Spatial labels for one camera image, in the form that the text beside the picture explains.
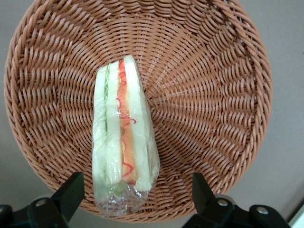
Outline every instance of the black clamp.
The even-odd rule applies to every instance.
[[[226,198],[216,198],[201,173],[193,174],[192,197],[197,214],[183,228],[290,228],[269,206],[245,211]]]
[[[12,211],[0,205],[0,228],[67,228],[85,197],[84,175],[73,173],[51,198],[40,198],[25,208]]]

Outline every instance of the woven basket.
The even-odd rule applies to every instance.
[[[143,210],[154,222],[195,211],[193,172],[225,193],[248,169],[267,128],[268,58],[237,0],[36,0],[11,40],[7,114],[34,172],[56,190],[85,175],[81,208],[98,215],[91,174],[97,69],[132,54],[161,159]]]

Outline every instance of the plastic wrap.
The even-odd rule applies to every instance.
[[[95,203],[102,216],[139,211],[156,184],[160,160],[132,56],[98,70],[92,148]]]

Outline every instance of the gray surface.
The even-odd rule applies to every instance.
[[[31,0],[0,0],[0,74],[9,41]],[[304,1],[240,0],[256,24],[272,67],[274,98],[269,127],[253,165],[228,193],[243,209],[266,204],[285,218],[304,197]],[[51,193],[23,158],[5,112],[0,80],[0,204],[20,209]],[[189,217],[155,224],[123,224],[78,210],[71,227],[178,228]]]

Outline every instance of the metal bolt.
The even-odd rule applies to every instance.
[[[263,215],[267,215],[267,214],[268,214],[268,210],[266,210],[266,208],[257,207],[256,210],[257,210],[260,214],[263,214]]]
[[[47,202],[46,199],[41,199],[41,200],[38,200],[35,205],[36,205],[36,207],[39,207],[39,206],[42,206],[43,204],[45,204],[46,202]]]
[[[219,199],[219,200],[218,200],[218,204],[221,205],[221,206],[223,206],[223,207],[228,206],[227,201],[224,200],[224,199]]]

